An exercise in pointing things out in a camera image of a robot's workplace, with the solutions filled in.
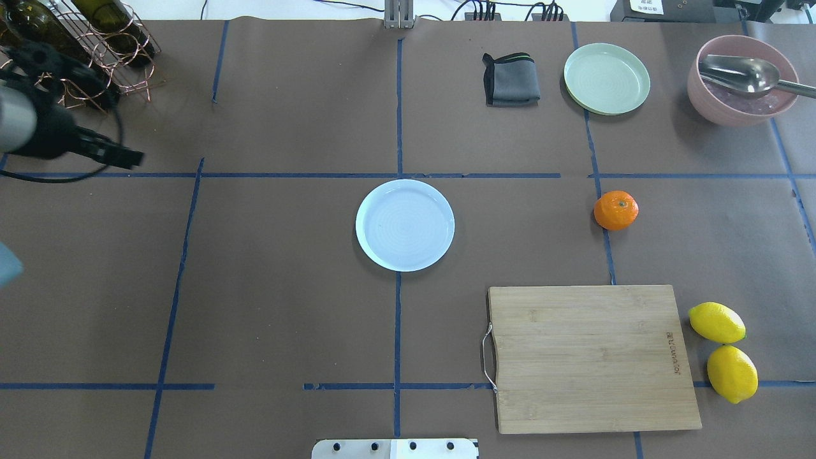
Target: white bracket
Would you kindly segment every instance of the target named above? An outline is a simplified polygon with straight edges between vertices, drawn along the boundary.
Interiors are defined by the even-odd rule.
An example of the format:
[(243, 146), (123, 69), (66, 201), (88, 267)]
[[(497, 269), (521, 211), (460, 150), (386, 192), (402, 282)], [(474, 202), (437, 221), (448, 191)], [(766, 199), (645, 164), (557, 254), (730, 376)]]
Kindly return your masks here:
[(312, 459), (479, 459), (475, 439), (321, 440)]
[(385, 0), (385, 28), (413, 29), (414, 0)]

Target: tangerine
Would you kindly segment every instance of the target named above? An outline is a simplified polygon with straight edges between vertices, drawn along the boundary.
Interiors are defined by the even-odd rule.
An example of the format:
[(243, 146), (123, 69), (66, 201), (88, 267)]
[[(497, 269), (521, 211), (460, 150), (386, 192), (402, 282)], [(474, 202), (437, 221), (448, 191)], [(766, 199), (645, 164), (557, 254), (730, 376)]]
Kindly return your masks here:
[(629, 193), (617, 189), (601, 196), (595, 202), (592, 213), (598, 225), (617, 231), (631, 225), (639, 211), (635, 199)]

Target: yellow lemon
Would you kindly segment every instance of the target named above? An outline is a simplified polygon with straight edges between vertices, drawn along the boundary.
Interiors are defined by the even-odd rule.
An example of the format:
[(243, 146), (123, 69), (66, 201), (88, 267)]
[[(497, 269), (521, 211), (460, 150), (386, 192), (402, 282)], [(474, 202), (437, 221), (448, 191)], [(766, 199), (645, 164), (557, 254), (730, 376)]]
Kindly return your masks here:
[(732, 345), (722, 345), (712, 352), (707, 370), (714, 390), (731, 403), (750, 399), (759, 386), (754, 363)]
[(720, 303), (709, 301), (689, 310), (691, 327), (703, 338), (729, 344), (745, 337), (745, 324), (739, 315)]

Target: cutting board handle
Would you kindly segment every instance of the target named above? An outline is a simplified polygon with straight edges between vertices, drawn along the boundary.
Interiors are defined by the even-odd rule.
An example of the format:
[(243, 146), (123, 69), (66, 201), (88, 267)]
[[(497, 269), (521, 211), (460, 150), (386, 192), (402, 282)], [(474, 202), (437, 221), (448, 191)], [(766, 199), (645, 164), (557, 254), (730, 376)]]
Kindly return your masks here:
[(499, 388), (496, 387), (496, 383), (490, 379), (490, 375), (487, 374), (487, 359), (485, 358), (485, 341), (487, 341), (487, 337), (493, 332), (493, 323), (487, 323), (487, 332), (485, 333), (484, 337), (481, 339), (481, 370), (485, 372), (485, 377), (487, 377), (487, 381), (490, 381), (490, 385), (493, 386), (493, 393), (498, 394)]

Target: wooden cutting board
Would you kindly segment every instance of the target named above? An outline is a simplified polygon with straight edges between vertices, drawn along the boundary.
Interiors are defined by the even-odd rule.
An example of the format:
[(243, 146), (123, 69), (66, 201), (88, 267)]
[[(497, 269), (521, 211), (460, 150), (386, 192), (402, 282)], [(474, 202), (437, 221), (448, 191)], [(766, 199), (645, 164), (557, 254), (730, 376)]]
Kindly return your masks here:
[(502, 434), (700, 429), (671, 285), (491, 287)]

